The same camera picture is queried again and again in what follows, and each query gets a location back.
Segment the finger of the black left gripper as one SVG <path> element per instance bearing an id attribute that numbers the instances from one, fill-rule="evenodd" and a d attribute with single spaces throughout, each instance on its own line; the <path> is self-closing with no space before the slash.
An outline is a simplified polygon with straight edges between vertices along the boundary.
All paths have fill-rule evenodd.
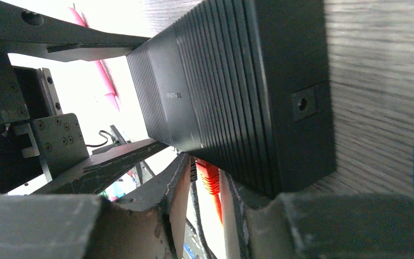
<path id="1" fill-rule="evenodd" d="M 148 41 L 87 28 L 0 1 L 0 52 L 71 62 L 125 56 Z"/>
<path id="2" fill-rule="evenodd" d="M 154 139 L 113 147 L 61 173 L 33 195 L 99 194 L 141 161 L 167 147 Z"/>

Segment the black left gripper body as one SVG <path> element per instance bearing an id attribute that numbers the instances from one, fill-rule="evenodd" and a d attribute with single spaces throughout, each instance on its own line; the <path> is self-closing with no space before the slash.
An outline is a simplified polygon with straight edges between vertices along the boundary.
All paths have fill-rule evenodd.
<path id="1" fill-rule="evenodd" d="M 51 181 L 89 156 L 78 118 L 64 113 L 47 68 L 13 66 L 0 52 L 0 194 Z"/>

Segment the black network switch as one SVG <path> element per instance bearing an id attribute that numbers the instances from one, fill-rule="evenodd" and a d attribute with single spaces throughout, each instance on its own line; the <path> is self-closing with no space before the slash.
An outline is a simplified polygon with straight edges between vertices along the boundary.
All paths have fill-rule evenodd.
<path id="1" fill-rule="evenodd" d="M 202 1 L 127 61 L 150 138 L 269 197 L 335 171 L 323 1 Z"/>

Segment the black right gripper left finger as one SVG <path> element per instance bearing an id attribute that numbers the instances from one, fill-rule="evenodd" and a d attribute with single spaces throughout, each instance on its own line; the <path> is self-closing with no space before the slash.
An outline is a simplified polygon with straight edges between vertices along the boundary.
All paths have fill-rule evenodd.
<path id="1" fill-rule="evenodd" d="M 191 157 L 111 202 L 0 195 L 0 258 L 181 258 Z"/>

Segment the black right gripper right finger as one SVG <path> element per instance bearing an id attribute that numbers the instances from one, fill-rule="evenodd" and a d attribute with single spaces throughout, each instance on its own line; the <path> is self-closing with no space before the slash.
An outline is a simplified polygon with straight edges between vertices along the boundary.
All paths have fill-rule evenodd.
<path id="1" fill-rule="evenodd" d="M 228 258 L 414 258 L 414 199 L 282 193 L 269 199 L 220 172 Z"/>

